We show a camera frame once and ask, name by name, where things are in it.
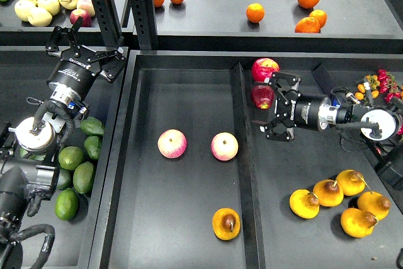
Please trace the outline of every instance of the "red fruit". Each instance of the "red fruit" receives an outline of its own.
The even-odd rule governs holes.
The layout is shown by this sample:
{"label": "red fruit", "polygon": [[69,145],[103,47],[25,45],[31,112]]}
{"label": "red fruit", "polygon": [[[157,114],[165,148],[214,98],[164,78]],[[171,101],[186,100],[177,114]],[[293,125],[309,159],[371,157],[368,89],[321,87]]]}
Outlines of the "red fruit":
{"label": "red fruit", "polygon": [[267,110],[270,108],[271,104],[273,104],[273,100],[276,96],[270,86],[258,85],[252,88],[251,98],[257,108]]}
{"label": "red fruit", "polygon": [[386,77],[387,77],[386,74],[379,74],[379,75],[378,75],[378,81],[386,80]]}
{"label": "red fruit", "polygon": [[394,94],[393,94],[393,93],[389,93],[389,94],[386,95],[385,101],[386,101],[387,103],[389,103],[393,97],[394,97]]}
{"label": "red fruit", "polygon": [[260,58],[252,66],[252,77],[256,82],[264,82],[266,78],[271,77],[273,72],[278,72],[279,70],[279,65],[273,59]]}
{"label": "red fruit", "polygon": [[386,86],[381,86],[381,88],[379,89],[379,92],[380,92],[381,94],[384,94],[384,93],[386,93],[388,90],[389,90],[389,89],[388,89]]}

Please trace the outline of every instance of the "metal shelf frame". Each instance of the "metal shelf frame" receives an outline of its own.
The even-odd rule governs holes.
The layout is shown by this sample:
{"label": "metal shelf frame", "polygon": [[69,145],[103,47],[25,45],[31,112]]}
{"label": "metal shelf frame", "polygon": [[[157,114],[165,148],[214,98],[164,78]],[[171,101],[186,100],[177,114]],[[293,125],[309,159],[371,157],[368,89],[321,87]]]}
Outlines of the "metal shelf frame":
{"label": "metal shelf frame", "polygon": [[[97,11],[106,10],[98,16],[99,31],[82,31],[80,39],[88,45],[110,46],[123,35],[125,46],[140,50],[223,50],[223,51],[271,51],[271,52],[339,52],[339,53],[377,53],[401,54],[403,40],[399,38],[380,37],[328,37],[320,35],[267,36],[240,33],[217,33],[217,35],[195,35],[183,32],[174,35],[158,35],[156,14],[152,0],[127,0],[122,16],[128,16],[130,10],[135,19],[136,33],[122,32],[113,0],[94,1]],[[399,26],[403,28],[403,0],[385,0]],[[42,28],[32,29],[35,34],[27,32],[2,30],[0,28],[0,45],[44,45],[48,38]]]}

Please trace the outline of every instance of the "black shelf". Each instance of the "black shelf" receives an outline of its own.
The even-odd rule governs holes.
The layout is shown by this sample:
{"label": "black shelf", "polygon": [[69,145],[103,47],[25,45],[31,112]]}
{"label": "black shelf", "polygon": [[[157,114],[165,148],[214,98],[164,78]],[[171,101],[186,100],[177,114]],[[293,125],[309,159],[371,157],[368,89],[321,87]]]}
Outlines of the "black shelf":
{"label": "black shelf", "polygon": [[[265,9],[258,24],[247,21],[246,8],[251,3],[260,3]],[[320,37],[403,38],[384,0],[320,0],[314,9],[327,13]],[[292,37],[298,36],[294,33],[297,22],[311,11],[301,8],[297,0],[184,0],[179,6],[165,0],[164,7],[156,9],[157,33]]]}
{"label": "black shelf", "polygon": [[[123,8],[125,0],[114,0],[118,10],[119,22],[123,23]],[[72,10],[60,6],[60,12],[53,16],[51,23],[46,27],[34,27],[27,21],[21,21],[15,14],[14,6],[18,0],[8,0],[0,2],[0,45],[45,45],[55,26],[71,27],[70,14]],[[91,27],[82,27],[79,30],[79,43],[85,45],[103,46],[103,38],[100,32],[96,16],[91,18]],[[135,40],[135,28],[133,17],[122,26],[122,35],[126,38],[127,45],[133,46]]]}

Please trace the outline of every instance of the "pear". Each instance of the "pear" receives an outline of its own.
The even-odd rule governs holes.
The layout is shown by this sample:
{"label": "pear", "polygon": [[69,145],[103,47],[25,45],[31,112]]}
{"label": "pear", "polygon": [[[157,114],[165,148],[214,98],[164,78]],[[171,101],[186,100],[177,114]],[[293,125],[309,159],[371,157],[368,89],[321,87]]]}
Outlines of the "pear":
{"label": "pear", "polygon": [[341,214],[340,223],[349,236],[363,238],[372,233],[373,227],[378,224],[378,219],[369,211],[348,208]]}
{"label": "pear", "polygon": [[357,195],[365,189],[366,182],[362,173],[357,170],[347,169],[338,174],[336,181],[343,189],[344,195]]}
{"label": "pear", "polygon": [[378,220],[384,219],[390,208],[390,200],[378,192],[365,192],[357,200],[358,209],[372,212]]}
{"label": "pear", "polygon": [[319,198],[306,189],[295,190],[290,197],[290,208],[304,219],[312,219],[319,213]]}
{"label": "pear", "polygon": [[314,186],[313,192],[319,199],[319,204],[326,207],[339,205],[344,198],[343,189],[334,180],[323,180]]}

